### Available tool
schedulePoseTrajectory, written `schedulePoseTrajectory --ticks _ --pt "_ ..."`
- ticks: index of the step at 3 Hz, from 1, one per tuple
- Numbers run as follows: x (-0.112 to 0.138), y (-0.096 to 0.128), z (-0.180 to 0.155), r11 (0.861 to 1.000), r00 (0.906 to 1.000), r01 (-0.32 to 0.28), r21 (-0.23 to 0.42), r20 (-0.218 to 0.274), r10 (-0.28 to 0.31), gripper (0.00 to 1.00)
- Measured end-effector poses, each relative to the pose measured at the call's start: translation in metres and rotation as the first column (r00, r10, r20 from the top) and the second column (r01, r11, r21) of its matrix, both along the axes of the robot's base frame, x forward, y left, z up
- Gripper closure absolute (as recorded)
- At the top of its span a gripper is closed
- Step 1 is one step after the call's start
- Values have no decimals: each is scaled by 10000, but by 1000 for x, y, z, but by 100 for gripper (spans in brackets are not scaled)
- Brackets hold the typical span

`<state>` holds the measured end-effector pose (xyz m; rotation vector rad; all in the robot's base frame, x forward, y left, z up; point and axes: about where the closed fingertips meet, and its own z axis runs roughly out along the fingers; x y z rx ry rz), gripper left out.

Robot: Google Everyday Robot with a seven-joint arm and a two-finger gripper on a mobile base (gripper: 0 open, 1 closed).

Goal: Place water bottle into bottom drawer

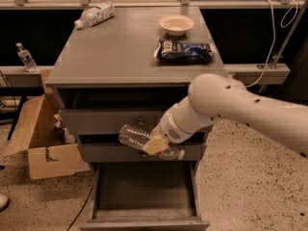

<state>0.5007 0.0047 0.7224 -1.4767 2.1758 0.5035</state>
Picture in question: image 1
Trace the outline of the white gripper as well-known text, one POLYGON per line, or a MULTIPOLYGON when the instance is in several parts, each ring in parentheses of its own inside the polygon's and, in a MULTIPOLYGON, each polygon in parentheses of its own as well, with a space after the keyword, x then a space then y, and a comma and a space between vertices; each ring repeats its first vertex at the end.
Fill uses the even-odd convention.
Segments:
POLYGON ((172 111, 167 110, 160 119, 159 126, 157 125, 150 132, 155 135, 143 147, 143 151, 149 155, 154 155, 168 149, 168 141, 172 143, 181 143, 192 136, 191 133, 184 132, 175 123, 172 111))

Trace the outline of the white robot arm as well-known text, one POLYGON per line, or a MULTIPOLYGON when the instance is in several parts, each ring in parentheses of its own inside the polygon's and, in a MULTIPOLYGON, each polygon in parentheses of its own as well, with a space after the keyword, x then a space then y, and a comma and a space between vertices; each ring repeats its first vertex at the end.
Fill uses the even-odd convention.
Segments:
POLYGON ((216 74, 201 74, 191 81, 188 95, 164 113, 143 150, 161 153, 222 119, 240 122, 308 156, 307 106, 254 94, 242 82, 216 74))

